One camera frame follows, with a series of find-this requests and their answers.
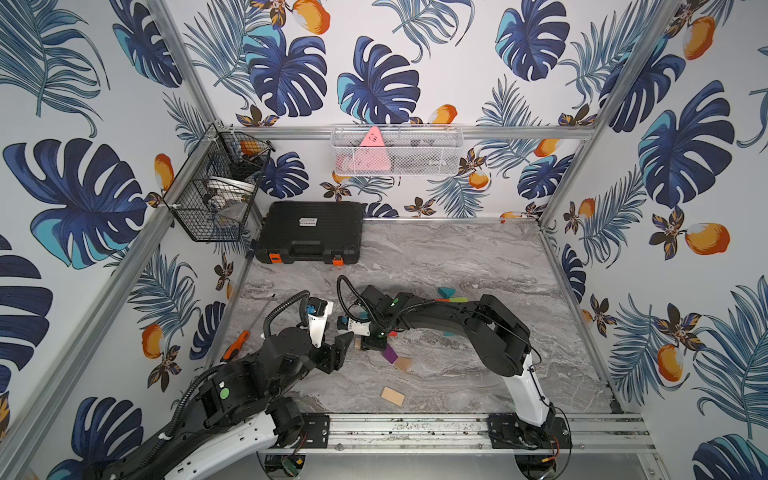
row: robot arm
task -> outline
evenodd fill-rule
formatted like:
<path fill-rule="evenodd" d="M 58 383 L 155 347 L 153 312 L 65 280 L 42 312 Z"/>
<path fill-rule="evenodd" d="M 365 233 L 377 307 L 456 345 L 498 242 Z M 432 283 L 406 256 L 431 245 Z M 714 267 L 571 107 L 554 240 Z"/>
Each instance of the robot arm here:
<path fill-rule="evenodd" d="M 272 416 L 276 445 L 289 445 L 303 421 L 296 404 L 282 395 L 312 369 L 340 369 L 353 337 L 345 333 L 332 345 L 314 346 L 309 330 L 299 327 L 268 336 L 258 351 L 197 377 L 162 430 L 117 462 L 91 465 L 84 478 L 160 480 L 212 437 L 260 412 Z"/>
<path fill-rule="evenodd" d="M 339 302 L 348 312 L 342 298 Z M 336 326 L 339 331 L 361 335 L 363 349 L 384 350 L 393 330 L 428 328 L 465 336 L 483 364 L 504 377 L 517 417 L 539 434 L 551 428 L 554 406 L 539 389 L 531 357 L 531 332 L 495 296 L 483 295 L 475 302 L 443 303 L 403 292 L 392 298 L 368 285 L 356 303 L 369 310 L 368 321 L 341 316 Z"/>

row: screwdriver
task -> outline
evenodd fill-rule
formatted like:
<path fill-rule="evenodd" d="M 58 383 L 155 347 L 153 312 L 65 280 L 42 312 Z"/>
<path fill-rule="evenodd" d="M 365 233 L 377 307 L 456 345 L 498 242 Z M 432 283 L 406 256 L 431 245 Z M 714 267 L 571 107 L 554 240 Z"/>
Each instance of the screwdriver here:
<path fill-rule="evenodd" d="M 232 342 L 230 348 L 228 348 L 224 355 L 221 357 L 222 363 L 228 363 L 237 358 L 237 356 L 240 354 L 240 351 L 243 349 L 243 344 L 250 338 L 250 331 L 256 326 L 256 322 L 259 321 L 261 315 L 264 313 L 264 310 L 266 310 L 267 306 L 269 306 L 270 302 L 272 302 L 274 298 L 275 294 L 273 293 L 270 299 L 264 303 L 261 311 L 259 311 L 258 315 L 256 315 L 256 318 L 253 319 L 253 323 L 250 324 L 248 329 L 243 330 L 240 336 L 237 337 L 237 340 Z"/>

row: orange screwdriver handle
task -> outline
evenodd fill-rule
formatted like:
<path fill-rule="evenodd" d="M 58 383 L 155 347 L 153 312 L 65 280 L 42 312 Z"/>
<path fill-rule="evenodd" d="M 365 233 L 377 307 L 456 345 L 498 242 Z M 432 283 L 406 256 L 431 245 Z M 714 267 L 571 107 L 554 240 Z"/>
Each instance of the orange screwdriver handle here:
<path fill-rule="evenodd" d="M 243 330 L 240 336 L 237 337 L 237 340 L 232 342 L 230 348 L 228 348 L 224 355 L 221 357 L 221 361 L 231 362 L 232 360 L 236 359 L 240 354 L 240 351 L 243 349 L 243 344 L 247 342 L 249 338 L 250 332 L 248 330 Z"/>

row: black tool case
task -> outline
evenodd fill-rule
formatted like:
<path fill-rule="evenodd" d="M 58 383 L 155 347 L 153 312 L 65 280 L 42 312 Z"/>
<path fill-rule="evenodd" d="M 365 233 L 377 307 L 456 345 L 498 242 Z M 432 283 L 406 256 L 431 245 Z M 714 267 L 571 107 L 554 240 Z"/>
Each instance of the black tool case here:
<path fill-rule="evenodd" d="M 261 263 L 315 261 L 357 263 L 362 204 L 357 202 L 275 202 L 256 248 Z"/>

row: black wire basket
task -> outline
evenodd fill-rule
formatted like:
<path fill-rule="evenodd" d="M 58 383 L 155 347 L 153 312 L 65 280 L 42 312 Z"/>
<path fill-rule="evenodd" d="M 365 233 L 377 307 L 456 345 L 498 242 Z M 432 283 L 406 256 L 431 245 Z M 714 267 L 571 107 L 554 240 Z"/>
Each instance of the black wire basket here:
<path fill-rule="evenodd" d="M 240 242 L 272 144 L 219 131 L 171 212 L 196 242 Z"/>

